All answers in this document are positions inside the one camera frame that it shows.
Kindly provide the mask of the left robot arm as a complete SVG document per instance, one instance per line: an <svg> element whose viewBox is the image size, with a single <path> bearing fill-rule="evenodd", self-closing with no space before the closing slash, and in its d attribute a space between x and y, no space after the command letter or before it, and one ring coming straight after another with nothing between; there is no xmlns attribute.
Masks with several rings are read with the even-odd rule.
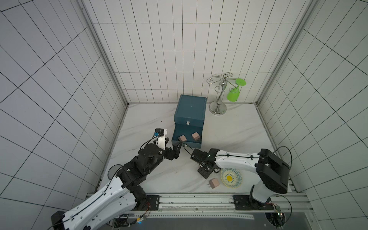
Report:
<svg viewBox="0 0 368 230"><path fill-rule="evenodd" d="M140 184L163 160L177 159L182 142L172 148L147 144L130 162L118 169L110 182L83 203L51 216L52 230L96 230L118 215L148 206Z"/></svg>

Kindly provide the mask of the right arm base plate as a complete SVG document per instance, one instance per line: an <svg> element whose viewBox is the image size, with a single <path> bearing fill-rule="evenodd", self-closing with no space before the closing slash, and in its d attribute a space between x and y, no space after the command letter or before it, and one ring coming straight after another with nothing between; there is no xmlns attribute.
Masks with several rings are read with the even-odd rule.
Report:
<svg viewBox="0 0 368 230"><path fill-rule="evenodd" d="M250 195L233 195L235 210L238 211L269 211L274 210L272 204L260 203Z"/></svg>

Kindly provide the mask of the pink plug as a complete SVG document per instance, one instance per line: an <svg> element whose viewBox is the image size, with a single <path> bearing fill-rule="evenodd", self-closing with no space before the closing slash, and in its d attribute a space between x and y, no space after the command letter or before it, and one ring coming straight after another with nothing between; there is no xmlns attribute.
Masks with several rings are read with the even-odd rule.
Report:
<svg viewBox="0 0 368 230"><path fill-rule="evenodd" d="M195 132L192 134L192 138L195 141L199 141L201 139L201 136L197 132Z"/></svg>
<svg viewBox="0 0 368 230"><path fill-rule="evenodd" d="M217 179L217 178L213 178L213 179L209 180L209 186L210 186L210 188L212 188L212 189L217 188L217 187L219 186L219 181L218 181L218 179Z"/></svg>
<svg viewBox="0 0 368 230"><path fill-rule="evenodd" d="M187 141L187 138L186 138L186 136L185 136L185 135L180 136L178 139L179 139L180 141L182 141L182 142L186 142L186 141Z"/></svg>

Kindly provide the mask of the teal drawer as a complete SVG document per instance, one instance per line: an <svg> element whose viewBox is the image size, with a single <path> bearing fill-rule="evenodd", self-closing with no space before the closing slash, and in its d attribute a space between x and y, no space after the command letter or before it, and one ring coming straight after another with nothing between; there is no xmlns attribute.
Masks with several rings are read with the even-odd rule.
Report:
<svg viewBox="0 0 368 230"><path fill-rule="evenodd" d="M195 133L199 135L198 140L195 140L192 136ZM202 133L203 127L175 124L172 144L178 143L180 141L179 138L181 136L185 136L186 141L183 141L184 144L187 144L192 148L200 149L202 147Z"/></svg>

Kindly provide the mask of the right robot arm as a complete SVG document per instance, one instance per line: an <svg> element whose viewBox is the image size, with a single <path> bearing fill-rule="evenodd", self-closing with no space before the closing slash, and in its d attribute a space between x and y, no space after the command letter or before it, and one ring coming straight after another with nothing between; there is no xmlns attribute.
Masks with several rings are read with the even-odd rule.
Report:
<svg viewBox="0 0 368 230"><path fill-rule="evenodd" d="M268 149L259 153L233 153L220 149L204 152L194 149L191 159L200 165L198 172L208 178L215 170L224 172L227 168L244 170L258 175L259 182L250 192L252 201L266 203L273 194L286 194L290 166Z"/></svg>

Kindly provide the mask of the teal drawer cabinet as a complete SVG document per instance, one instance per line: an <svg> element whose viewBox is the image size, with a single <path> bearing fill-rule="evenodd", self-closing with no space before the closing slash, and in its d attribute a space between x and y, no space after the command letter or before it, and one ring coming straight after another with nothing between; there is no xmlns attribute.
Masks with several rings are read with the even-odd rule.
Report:
<svg viewBox="0 0 368 230"><path fill-rule="evenodd" d="M174 114L174 122L180 125L203 127L206 105L206 97L180 95Z"/></svg>

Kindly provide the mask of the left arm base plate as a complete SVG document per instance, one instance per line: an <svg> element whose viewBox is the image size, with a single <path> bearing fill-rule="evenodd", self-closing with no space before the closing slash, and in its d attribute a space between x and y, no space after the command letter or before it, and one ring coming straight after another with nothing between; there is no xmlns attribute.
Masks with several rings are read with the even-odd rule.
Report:
<svg viewBox="0 0 368 230"><path fill-rule="evenodd" d="M159 209L160 196L159 195L148 195L138 206L138 211L157 211Z"/></svg>

